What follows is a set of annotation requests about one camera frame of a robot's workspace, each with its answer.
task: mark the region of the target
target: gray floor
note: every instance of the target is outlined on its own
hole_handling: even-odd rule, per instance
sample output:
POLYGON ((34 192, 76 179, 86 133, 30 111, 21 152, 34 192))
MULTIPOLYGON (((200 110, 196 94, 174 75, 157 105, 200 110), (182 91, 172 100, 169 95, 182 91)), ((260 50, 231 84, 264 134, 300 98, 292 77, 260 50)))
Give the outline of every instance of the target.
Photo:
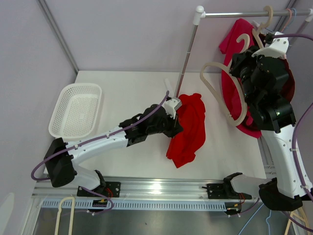
MULTIPOLYGON (((121 211, 91 216, 85 212, 74 216, 74 235, 236 235, 255 210, 241 218, 227 218, 221 212, 191 211, 121 211)), ((265 219, 269 210, 263 206, 241 235, 267 235, 265 219)), ((54 235, 57 209, 41 209, 34 235, 54 235)), ((272 212, 271 234, 284 233, 287 219, 272 212)), ((61 217, 59 235, 68 234, 69 216, 61 217)))

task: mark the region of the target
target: red cloth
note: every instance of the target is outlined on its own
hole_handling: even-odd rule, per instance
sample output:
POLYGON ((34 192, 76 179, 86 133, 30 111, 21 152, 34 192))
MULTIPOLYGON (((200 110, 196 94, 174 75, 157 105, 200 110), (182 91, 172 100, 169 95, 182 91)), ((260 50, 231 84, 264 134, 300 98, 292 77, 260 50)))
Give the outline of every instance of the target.
POLYGON ((182 94, 179 96, 182 106, 177 110, 179 123, 183 131, 171 139, 166 156, 172 159, 177 168, 195 159, 195 152, 205 141, 205 106, 201 95, 182 94))
MULTIPOLYGON (((237 43, 237 38, 246 33, 250 37, 250 46, 254 45, 253 35, 252 35, 253 26, 244 19, 238 19, 233 25, 230 33, 226 36, 226 38, 222 41, 219 48, 222 54, 225 55, 224 65, 228 66, 230 60, 234 53, 240 53, 242 48, 244 47, 244 41, 242 40, 240 43, 237 43)), ((239 94, 236 89, 235 84, 228 76, 227 73, 222 71, 222 92, 225 104, 231 113, 232 117, 236 120, 241 113, 241 103, 239 99, 239 94)), ((244 132, 247 135, 253 136, 255 138, 261 137, 261 131, 259 131, 253 122, 251 114, 248 110, 246 114, 246 118, 239 126, 237 126, 239 130, 244 132)))

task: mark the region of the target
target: beige hanger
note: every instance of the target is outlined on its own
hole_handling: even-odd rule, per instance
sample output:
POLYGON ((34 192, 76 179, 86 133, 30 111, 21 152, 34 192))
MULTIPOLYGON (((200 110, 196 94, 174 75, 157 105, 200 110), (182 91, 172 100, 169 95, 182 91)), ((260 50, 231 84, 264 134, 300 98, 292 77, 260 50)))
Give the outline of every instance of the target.
MULTIPOLYGON (((244 47, 242 48, 240 53, 242 53, 242 52, 244 52, 245 50, 248 49, 249 44, 250 44, 250 37, 249 37, 249 35, 244 33, 244 34, 240 35, 237 38, 236 41, 239 43, 242 40, 244 40, 245 44, 244 44, 244 47)), ((218 103, 219 103, 223 113, 225 114, 226 119, 229 122, 229 124, 231 124, 232 126, 238 126, 239 124, 241 124, 244 121, 248 108, 247 108, 247 104, 245 102, 245 97, 244 97, 244 94, 243 94, 243 91, 242 91, 242 88, 240 86, 240 83, 239 83, 238 79, 236 77, 231 76, 229 74, 229 68, 231 66, 231 62, 232 62, 232 60, 230 60, 228 66, 223 65, 223 64, 218 63, 218 62, 206 63, 202 67, 202 69, 201 69, 200 79, 205 84, 205 86, 210 90, 210 92, 213 94, 213 96, 216 98, 216 100, 218 101, 218 103), (236 120, 234 120, 234 118, 231 116, 230 111, 228 110, 228 108, 225 105, 225 102, 221 98, 221 96, 216 92, 216 90, 211 86, 211 84, 205 79, 205 77, 203 75, 203 71, 208 66, 214 66, 214 67, 220 68, 221 70, 223 70, 224 72, 226 72, 230 76, 230 78, 232 79, 233 83, 235 84, 236 89, 237 89, 238 94, 239 94, 240 103, 241 103, 241 113, 240 113, 240 116, 236 120)))
POLYGON ((260 23, 260 26, 258 27, 257 30, 255 30, 254 28, 252 29, 252 35, 254 36, 260 49, 264 47, 263 43, 259 37, 261 30, 263 28, 267 28, 273 20, 273 8, 272 8, 272 6, 265 6, 263 9, 268 12, 268 21, 266 23, 260 23))

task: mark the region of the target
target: gray wall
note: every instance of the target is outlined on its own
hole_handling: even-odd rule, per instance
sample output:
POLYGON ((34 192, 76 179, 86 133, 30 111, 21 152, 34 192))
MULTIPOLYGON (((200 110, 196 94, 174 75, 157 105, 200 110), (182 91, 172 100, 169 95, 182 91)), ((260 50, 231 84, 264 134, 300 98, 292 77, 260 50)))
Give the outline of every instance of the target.
MULTIPOLYGON (((203 5, 208 13, 241 12, 261 11, 267 4, 283 9, 287 2, 289 0, 47 0, 78 67, 103 71, 179 71, 197 5, 203 5)), ((218 46, 236 20, 201 21, 187 71, 200 71, 206 62, 224 60, 218 46)), ((254 20, 266 21, 265 18, 254 20)))
MULTIPOLYGON (((300 0, 297 9, 312 7, 311 0, 300 0)), ((295 22, 284 33, 294 33, 305 17, 296 17, 295 22)), ((313 35, 313 22, 303 32, 313 35)), ((287 53, 288 62, 295 79, 295 95, 292 107, 299 120, 309 105, 313 102, 313 69, 312 69, 313 42, 299 38, 287 53)), ((298 144, 305 164, 306 172, 313 181, 313 112, 303 122, 299 130, 298 144)), ((313 203, 305 203, 305 211, 313 228, 313 203)))
POLYGON ((35 0, 0 1, 0 204, 15 193, 4 234, 17 235, 52 137, 48 123, 75 74, 35 0))

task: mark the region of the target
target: plastic laundry basket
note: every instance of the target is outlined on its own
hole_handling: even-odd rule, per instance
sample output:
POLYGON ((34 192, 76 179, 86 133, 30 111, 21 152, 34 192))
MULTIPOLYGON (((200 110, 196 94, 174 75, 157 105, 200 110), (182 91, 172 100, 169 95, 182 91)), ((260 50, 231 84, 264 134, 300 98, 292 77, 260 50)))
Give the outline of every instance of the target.
POLYGON ((64 87, 50 120, 50 134, 66 141, 94 134, 103 103, 101 96, 101 88, 92 83, 74 83, 64 87))

